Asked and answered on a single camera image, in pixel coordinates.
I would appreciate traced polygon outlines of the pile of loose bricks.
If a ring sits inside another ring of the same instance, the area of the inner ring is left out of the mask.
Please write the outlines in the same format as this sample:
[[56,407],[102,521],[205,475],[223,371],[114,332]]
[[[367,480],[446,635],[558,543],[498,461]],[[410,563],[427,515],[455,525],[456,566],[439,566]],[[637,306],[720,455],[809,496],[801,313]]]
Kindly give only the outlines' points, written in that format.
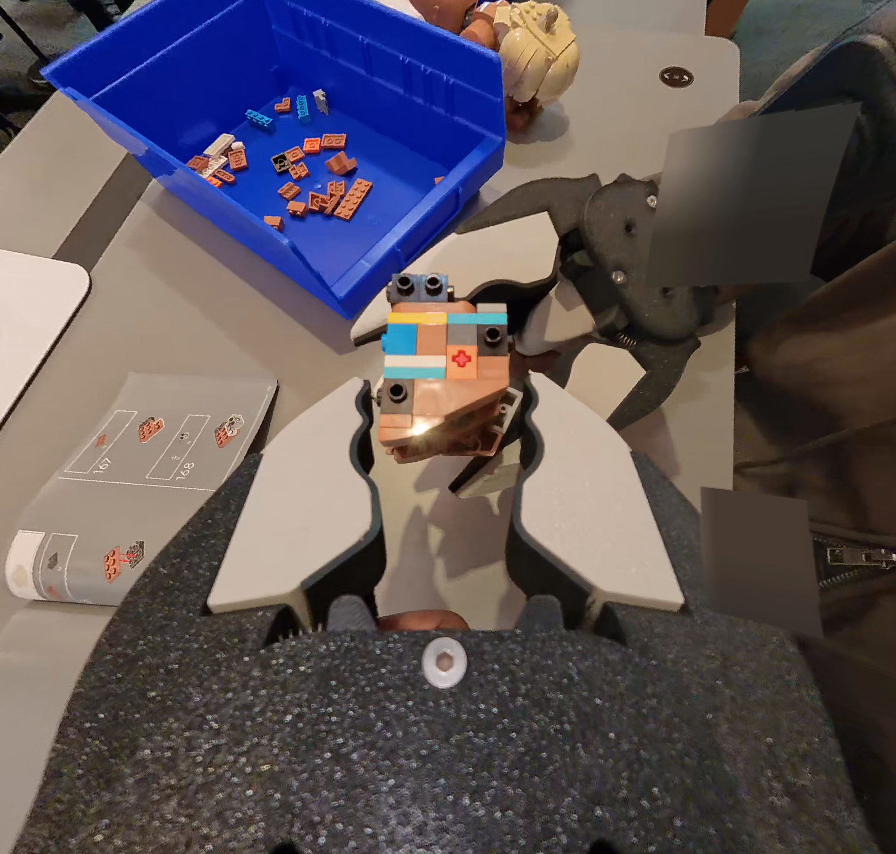
[[278,82],[261,95],[226,85],[197,94],[177,122],[170,151],[210,196],[207,218],[221,229],[248,220],[302,249],[335,247],[346,233],[378,241],[447,175],[442,158],[397,133],[332,101],[321,111],[305,85]]

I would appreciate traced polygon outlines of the grey instruction booklet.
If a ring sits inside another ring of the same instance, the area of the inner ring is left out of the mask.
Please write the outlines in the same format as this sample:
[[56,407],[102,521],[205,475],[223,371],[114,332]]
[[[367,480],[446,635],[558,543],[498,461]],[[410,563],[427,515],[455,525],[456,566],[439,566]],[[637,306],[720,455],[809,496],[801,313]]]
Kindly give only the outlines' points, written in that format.
[[26,601],[117,607],[245,457],[275,378],[130,373],[23,511],[6,583]]

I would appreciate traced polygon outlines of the white tablet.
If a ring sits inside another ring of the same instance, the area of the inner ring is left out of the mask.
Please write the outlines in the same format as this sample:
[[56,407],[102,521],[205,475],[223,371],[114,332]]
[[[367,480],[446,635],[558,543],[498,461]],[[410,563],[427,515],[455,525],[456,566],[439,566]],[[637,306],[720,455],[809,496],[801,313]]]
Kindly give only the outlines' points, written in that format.
[[1,251],[1,420],[4,421],[91,288],[83,267]]

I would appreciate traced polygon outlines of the colourful toy brick build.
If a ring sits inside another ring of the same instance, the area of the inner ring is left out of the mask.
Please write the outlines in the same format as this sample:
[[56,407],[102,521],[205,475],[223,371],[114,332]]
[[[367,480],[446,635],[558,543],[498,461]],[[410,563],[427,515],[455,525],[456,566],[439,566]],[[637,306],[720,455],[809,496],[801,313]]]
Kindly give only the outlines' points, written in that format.
[[380,342],[378,440],[398,464],[494,457],[522,400],[505,302],[459,300],[447,276],[393,275]]

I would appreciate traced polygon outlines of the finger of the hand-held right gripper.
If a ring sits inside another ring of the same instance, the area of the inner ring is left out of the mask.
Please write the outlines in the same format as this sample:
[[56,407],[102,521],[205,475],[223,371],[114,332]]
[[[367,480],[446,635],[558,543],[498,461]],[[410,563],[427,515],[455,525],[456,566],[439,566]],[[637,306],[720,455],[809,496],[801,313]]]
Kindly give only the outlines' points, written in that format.
[[530,313],[557,282],[558,237],[546,212],[488,228],[452,233],[398,273],[410,277],[409,301],[446,306],[455,301],[478,306],[505,303],[510,334],[521,332]]
[[521,440],[502,445],[493,457],[474,457],[450,483],[455,496],[466,499],[512,489],[521,473]]

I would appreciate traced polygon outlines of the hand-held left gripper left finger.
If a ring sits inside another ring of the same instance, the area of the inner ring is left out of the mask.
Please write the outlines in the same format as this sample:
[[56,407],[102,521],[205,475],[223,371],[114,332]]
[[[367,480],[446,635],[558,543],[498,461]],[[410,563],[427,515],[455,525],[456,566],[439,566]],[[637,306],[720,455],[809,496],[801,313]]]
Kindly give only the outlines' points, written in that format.
[[211,612],[287,604],[299,617],[325,617],[344,594],[373,594],[386,549],[372,424],[370,383],[351,378],[265,446]]

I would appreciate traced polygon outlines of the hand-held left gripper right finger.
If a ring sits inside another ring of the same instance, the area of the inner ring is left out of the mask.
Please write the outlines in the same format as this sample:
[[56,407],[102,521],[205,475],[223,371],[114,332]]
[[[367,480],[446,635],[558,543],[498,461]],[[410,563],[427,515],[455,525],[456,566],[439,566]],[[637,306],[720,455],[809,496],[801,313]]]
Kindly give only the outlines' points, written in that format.
[[521,406],[512,580],[554,597],[566,627],[592,603],[677,612],[685,604],[629,446],[609,423],[534,373]]

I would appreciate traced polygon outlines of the grey desk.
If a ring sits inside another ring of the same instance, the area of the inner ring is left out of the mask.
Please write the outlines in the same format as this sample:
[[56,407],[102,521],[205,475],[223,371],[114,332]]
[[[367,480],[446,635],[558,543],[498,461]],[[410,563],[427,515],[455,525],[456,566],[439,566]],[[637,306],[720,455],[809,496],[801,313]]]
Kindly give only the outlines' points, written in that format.
[[[475,212],[542,176],[601,180],[659,170],[671,133],[738,101],[733,42],[702,35],[700,0],[550,0],[573,20],[581,66],[563,101],[507,147]],[[670,65],[687,88],[664,86]],[[379,349],[167,193],[78,107],[53,96],[2,154],[2,248],[84,266],[91,293],[2,429],[2,550],[20,512],[117,396],[130,371],[272,377],[274,437],[353,377],[375,381]],[[475,629],[509,629],[524,603],[504,568],[511,496],[444,491],[457,460],[378,458],[386,613],[445,609]]]

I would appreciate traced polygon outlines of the person's brown jacket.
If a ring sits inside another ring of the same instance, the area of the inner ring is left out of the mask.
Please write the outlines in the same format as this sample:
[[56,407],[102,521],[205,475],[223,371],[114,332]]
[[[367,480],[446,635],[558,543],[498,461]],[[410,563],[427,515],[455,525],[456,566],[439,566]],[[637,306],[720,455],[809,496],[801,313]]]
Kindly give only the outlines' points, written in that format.
[[798,644],[894,852],[894,243],[753,334],[744,358],[735,487],[807,504],[823,637]]

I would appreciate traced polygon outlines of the tan brick figure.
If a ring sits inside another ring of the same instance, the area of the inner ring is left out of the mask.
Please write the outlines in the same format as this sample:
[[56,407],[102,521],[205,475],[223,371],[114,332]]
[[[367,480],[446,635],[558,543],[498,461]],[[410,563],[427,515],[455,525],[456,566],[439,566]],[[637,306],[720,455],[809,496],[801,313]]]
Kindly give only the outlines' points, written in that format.
[[525,131],[572,86],[580,63],[571,21],[547,2],[500,1],[494,20],[510,132]]

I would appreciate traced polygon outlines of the person's left hand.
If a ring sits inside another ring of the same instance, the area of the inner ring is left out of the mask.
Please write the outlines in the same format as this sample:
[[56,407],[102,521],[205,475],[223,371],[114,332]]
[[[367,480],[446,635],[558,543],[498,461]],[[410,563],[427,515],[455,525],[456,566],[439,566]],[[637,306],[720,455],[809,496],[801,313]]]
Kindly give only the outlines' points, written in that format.
[[469,624],[456,612],[446,610],[406,611],[377,618],[384,633],[468,631]]

